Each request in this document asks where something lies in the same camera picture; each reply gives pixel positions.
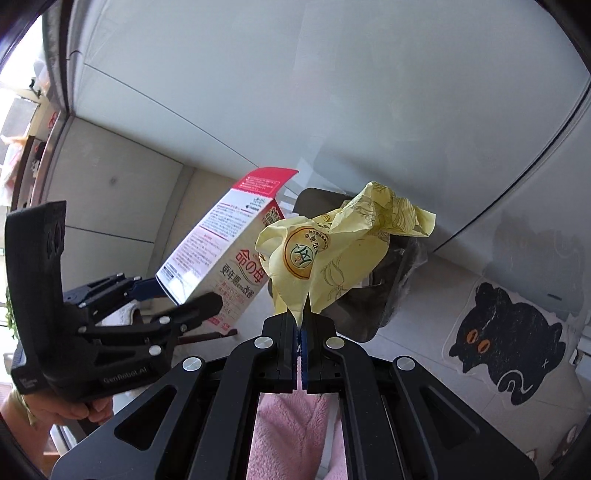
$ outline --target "pink pants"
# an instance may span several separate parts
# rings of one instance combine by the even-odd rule
[[[256,415],[248,480],[314,480],[328,427],[328,395],[264,394]],[[334,425],[326,480],[346,480],[347,464],[340,420]]]

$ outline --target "cabinet door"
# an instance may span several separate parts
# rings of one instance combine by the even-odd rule
[[[79,118],[66,135],[48,194],[66,225],[154,242],[182,165]]]
[[[146,275],[152,243],[66,227],[61,256],[64,291],[119,272]]]

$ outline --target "cardboard box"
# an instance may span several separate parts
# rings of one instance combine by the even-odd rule
[[[208,291],[219,293],[222,311],[208,321],[213,330],[228,333],[267,282],[254,246],[267,225],[283,218],[275,195],[296,173],[258,168],[201,219],[156,273],[176,304]]]

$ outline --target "yellow wrapper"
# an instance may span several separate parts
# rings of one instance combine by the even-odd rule
[[[434,213],[372,181],[339,209],[267,226],[255,248],[273,282],[276,309],[287,306],[301,326],[308,295],[312,312],[320,313],[378,265],[389,234],[429,236],[434,227]]]

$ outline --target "barcode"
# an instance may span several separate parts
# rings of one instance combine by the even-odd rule
[[[277,208],[275,207],[271,207],[269,211],[265,214],[265,216],[262,218],[262,222],[265,226],[275,223],[278,220],[281,220],[281,216],[279,215],[279,212],[277,212]]]
[[[164,276],[166,276],[168,281],[171,281],[174,278],[174,274],[168,269],[167,265],[162,267],[162,271],[164,272]]]

